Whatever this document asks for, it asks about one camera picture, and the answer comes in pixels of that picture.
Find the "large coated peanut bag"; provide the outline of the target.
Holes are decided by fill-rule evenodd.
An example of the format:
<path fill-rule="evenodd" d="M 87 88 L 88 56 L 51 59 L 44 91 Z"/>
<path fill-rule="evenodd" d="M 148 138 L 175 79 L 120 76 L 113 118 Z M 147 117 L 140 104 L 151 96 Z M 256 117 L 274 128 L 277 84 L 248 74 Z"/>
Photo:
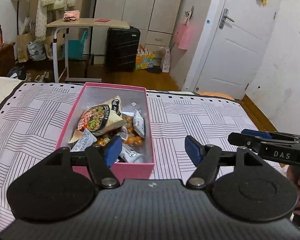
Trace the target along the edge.
<path fill-rule="evenodd" d="M 126 122 L 122 127 L 97 137 L 97 142 L 93 145 L 105 146 L 114 136 L 118 135 L 124 144 L 135 147 L 143 146 L 143 138 L 137 134 L 133 127 L 133 117 L 126 114 L 123 114 L 122 117 Z"/>

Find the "grey snack bar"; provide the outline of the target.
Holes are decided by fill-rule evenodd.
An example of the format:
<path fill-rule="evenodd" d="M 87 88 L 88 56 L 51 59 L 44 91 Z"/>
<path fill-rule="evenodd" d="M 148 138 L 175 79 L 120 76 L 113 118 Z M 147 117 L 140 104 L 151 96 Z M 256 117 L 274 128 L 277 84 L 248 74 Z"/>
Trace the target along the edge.
<path fill-rule="evenodd" d="M 97 142 L 96 137 L 88 129 L 83 132 L 76 131 L 70 141 L 70 143 L 74 143 L 70 152 L 83 152 L 95 142 Z"/>

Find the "beige noodle meal packet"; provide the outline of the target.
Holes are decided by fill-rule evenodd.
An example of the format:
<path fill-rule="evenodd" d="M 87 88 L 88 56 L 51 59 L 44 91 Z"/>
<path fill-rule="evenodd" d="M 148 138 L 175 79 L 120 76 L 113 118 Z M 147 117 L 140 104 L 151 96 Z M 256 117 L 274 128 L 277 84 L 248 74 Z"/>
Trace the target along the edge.
<path fill-rule="evenodd" d="M 119 96 L 116 96 L 83 112 L 74 133 L 88 129 L 95 137 L 104 135 L 126 123 L 122 115 L 122 101 Z"/>

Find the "white snack bar packet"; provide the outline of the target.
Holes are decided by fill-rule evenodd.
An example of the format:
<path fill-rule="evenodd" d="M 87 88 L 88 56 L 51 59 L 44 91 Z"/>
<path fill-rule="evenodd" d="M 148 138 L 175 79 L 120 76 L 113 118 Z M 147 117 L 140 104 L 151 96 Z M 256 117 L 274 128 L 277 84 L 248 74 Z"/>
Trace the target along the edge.
<path fill-rule="evenodd" d="M 138 110 L 134 111 L 133 128 L 142 139 L 145 138 L 145 122 Z"/>

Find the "white wafer bar packet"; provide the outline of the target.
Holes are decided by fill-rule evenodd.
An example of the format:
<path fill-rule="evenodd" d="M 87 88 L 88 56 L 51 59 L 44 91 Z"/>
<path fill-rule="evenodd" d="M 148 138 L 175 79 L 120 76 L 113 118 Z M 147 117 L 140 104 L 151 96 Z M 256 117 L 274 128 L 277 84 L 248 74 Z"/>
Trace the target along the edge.
<path fill-rule="evenodd" d="M 130 146 L 126 144 L 122 145 L 122 150 L 119 156 L 125 163 L 129 163 L 129 164 L 144 163 L 143 154 L 136 152 L 134 149 L 132 149 Z"/>

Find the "white bedroom door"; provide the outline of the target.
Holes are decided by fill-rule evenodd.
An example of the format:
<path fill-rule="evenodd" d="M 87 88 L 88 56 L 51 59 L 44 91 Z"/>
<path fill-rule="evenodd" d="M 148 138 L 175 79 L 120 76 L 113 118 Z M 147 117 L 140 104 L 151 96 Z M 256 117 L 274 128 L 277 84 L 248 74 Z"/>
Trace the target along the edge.
<path fill-rule="evenodd" d="M 195 89 L 242 99 L 261 65 L 280 0 L 225 0 Z"/>

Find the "pink cardboard storage box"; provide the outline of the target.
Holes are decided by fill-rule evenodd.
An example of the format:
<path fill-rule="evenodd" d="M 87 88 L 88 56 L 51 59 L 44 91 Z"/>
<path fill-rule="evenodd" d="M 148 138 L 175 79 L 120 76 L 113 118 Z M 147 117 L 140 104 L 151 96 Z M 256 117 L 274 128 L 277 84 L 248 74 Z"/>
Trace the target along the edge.
<path fill-rule="evenodd" d="M 109 146 L 119 137 L 119 153 L 106 157 L 111 171 L 124 179 L 149 179 L 154 167 L 151 126 L 142 87 L 86 83 L 62 129 L 56 148 L 82 151 Z"/>

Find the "striped patterned bed sheet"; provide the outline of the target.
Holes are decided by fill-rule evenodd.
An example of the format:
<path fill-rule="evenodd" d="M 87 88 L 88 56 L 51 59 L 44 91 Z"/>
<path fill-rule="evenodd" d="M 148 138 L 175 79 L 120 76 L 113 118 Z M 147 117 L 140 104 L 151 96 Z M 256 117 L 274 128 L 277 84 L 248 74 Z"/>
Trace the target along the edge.
<path fill-rule="evenodd" d="M 19 83 L 0 78 L 0 231 L 14 217 L 8 186 L 53 151 L 81 87 Z M 228 135 L 255 129 L 243 108 L 225 99 L 147 94 L 155 165 L 152 179 L 187 179 L 194 170 L 185 153 L 187 135 L 226 151 Z"/>

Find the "colourful gift bag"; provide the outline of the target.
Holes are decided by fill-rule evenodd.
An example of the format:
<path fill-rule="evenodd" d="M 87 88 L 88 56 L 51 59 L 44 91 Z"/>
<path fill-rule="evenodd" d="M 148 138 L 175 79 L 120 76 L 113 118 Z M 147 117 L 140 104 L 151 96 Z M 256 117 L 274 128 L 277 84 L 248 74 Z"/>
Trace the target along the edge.
<path fill-rule="evenodd" d="M 155 54 L 152 51 L 144 48 L 142 45 L 139 45 L 135 61 L 135 70 L 152 68 L 154 58 Z"/>

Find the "black hard suitcase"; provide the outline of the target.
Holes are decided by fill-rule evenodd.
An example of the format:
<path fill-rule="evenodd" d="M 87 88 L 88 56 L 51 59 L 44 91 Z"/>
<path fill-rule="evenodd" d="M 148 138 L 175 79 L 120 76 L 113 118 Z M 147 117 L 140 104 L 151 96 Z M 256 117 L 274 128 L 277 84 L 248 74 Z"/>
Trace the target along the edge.
<path fill-rule="evenodd" d="M 109 28 L 107 31 L 105 69 L 113 72 L 133 72 L 141 33 L 138 28 Z"/>

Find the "teal tote bag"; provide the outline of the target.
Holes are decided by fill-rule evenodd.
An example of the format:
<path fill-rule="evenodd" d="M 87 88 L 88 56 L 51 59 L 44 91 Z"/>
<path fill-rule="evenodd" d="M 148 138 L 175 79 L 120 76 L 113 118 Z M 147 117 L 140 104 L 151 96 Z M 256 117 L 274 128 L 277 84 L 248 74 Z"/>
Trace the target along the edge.
<path fill-rule="evenodd" d="M 68 41 L 68 58 L 71 60 L 82 61 L 84 43 L 87 38 L 88 31 L 84 31 L 80 40 Z"/>

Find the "pink hanging bag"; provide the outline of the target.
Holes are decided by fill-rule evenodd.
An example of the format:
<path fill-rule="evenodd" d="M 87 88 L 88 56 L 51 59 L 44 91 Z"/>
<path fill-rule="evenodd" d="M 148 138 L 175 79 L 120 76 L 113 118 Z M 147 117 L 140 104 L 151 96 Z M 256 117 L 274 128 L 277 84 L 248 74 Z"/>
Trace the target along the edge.
<path fill-rule="evenodd" d="M 193 35 L 193 27 L 185 23 L 178 25 L 177 31 L 174 35 L 174 42 L 178 49 L 188 50 Z"/>

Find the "wooden top rolling desk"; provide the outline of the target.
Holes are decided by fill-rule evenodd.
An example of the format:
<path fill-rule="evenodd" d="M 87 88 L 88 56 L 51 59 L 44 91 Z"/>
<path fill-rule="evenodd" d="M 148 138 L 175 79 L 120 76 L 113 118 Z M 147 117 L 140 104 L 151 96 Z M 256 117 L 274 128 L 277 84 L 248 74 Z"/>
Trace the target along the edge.
<path fill-rule="evenodd" d="M 69 40 L 69 30 L 71 28 L 93 28 L 93 27 L 107 27 L 107 28 L 116 28 L 116 29 L 129 29 L 130 26 L 126 21 L 122 20 L 95 20 L 93 18 L 79 18 L 75 19 L 73 17 L 69 18 L 68 21 L 64 21 L 63 19 L 53 21 L 46 25 L 47 28 L 53 28 L 55 31 L 53 33 L 53 42 L 52 42 L 52 57 L 53 57 L 53 72 L 54 72 L 54 80 L 56 83 L 60 82 L 63 74 L 66 74 L 65 81 L 66 82 L 101 82 L 101 78 L 88 78 L 88 65 L 89 61 L 85 63 L 84 69 L 84 77 L 70 77 L 69 76 L 69 55 L 74 55 L 75 59 L 81 60 L 83 59 L 83 50 L 85 38 L 87 37 L 87 31 L 84 31 L 83 36 L 80 40 Z M 59 73 L 58 72 L 58 33 L 61 30 L 65 30 L 64 34 L 64 61 L 65 68 Z"/>

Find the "pink pouch on desk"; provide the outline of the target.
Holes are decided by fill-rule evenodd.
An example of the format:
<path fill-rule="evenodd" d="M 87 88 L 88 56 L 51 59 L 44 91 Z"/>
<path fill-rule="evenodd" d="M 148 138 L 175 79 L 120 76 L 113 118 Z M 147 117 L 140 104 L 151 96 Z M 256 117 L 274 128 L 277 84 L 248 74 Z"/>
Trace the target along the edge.
<path fill-rule="evenodd" d="M 65 11 L 63 15 L 64 22 L 77 21 L 80 19 L 80 11 L 79 10 L 70 10 Z"/>

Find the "white wardrobe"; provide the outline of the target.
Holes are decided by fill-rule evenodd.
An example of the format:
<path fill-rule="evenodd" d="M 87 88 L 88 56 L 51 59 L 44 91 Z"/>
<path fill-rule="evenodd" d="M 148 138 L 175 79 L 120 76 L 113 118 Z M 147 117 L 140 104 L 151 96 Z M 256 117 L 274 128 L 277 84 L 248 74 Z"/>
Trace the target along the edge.
<path fill-rule="evenodd" d="M 122 20 L 139 29 L 148 49 L 170 44 L 181 0 L 95 0 L 94 19 Z"/>

